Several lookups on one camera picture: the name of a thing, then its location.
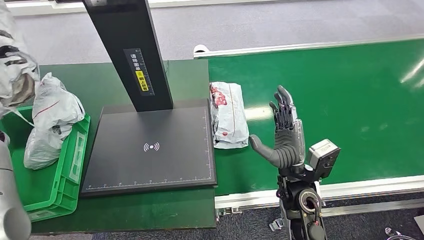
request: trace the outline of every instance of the robotic hand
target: robotic hand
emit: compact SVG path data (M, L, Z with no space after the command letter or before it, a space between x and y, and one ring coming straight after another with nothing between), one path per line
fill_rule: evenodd
M274 149L262 144L258 136L249 137L253 150L279 169L302 164L305 160L305 140L302 120L298 119L292 96L281 85L274 93L278 106L272 101L269 106L274 112Z
M305 161L305 139L292 96L281 85L269 105L274 113L274 149L262 144L256 135L249 137L253 150L278 168L281 218L269 226L273 231L285 227L289 239L327 240L323 224L322 201L317 193L318 181L329 176L340 148L328 139L311 146Z

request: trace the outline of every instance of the black metal stand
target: black metal stand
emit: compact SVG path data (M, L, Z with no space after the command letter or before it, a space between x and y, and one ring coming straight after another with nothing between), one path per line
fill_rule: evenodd
M147 0L83 2L135 110L172 109L173 99Z

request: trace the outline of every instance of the gray floor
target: gray floor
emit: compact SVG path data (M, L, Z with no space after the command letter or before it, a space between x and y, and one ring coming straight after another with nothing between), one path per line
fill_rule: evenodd
M164 60L240 49L424 33L424 0L285 0L152 9ZM110 62L86 13L17 17L41 65Z
M152 15L164 60L191 59L197 44L204 44L210 50L224 50L424 34L424 0L286 0L156 8ZM22 16L17 17L17 23L31 54L41 65L110 62L86 13ZM405 214L396 213L388 215L387 222L397 225L397 229L411 227L404 229L405 234L423 239L412 220L416 212L402 221L400 218ZM228 216L219 224L221 227L213 230L72 234L31 239L275 239L279 236L270 233L267 226L278 211L247 214L255 218ZM372 225L376 221L373 216L329 218L329 239L382 239L382 229ZM344 231L344 237L337 237ZM357 234L347 238L350 231Z

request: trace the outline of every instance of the plastic package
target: plastic package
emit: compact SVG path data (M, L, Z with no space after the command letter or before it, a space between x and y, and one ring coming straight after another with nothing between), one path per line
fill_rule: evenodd
M211 82L211 111L214 147L235 149L248 146L242 87L236 83Z
M68 92L63 83L47 73L35 86L32 129L26 142L23 164L38 170L53 164L61 153L64 139L71 133L72 124L84 119L80 100Z

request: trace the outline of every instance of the robot finger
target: robot finger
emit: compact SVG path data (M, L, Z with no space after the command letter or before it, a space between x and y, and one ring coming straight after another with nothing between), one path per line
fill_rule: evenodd
M287 91L283 86L278 85L277 87L278 93L281 96L282 100L286 102L288 105L293 104L293 98L292 95Z
M252 149L265 158L274 167L282 168L282 161L277 150L264 145L258 136L252 134L249 136L249 144Z
M278 104L278 116L282 119L282 121L285 121L285 115L286 115L286 105L284 103Z
M278 108L274 102L270 101L269 106L272 108L273 111L278 111Z
M284 100L281 98L280 94L278 92L274 92L274 98L277 100L277 103L284 104Z

